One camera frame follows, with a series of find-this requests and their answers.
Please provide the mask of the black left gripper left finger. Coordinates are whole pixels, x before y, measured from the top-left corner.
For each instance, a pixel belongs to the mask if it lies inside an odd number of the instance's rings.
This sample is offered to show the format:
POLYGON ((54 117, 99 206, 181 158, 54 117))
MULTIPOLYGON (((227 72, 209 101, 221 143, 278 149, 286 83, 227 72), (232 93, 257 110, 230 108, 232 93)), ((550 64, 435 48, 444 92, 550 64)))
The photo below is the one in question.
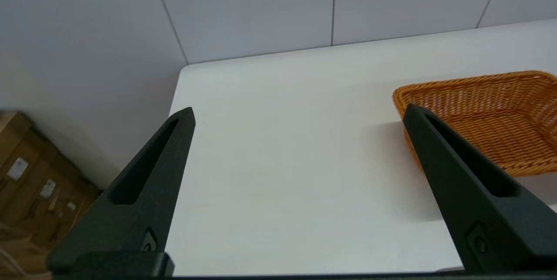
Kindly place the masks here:
POLYGON ((171 115, 48 255, 53 273, 171 273, 165 252, 193 134, 171 115))

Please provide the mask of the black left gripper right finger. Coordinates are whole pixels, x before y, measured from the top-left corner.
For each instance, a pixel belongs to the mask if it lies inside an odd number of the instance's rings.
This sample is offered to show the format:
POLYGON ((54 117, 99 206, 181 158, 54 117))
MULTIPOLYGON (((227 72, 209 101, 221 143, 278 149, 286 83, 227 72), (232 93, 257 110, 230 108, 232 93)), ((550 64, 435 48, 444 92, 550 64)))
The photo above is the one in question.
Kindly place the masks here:
POLYGON ((553 209, 426 108, 403 123, 467 271, 555 272, 553 209))

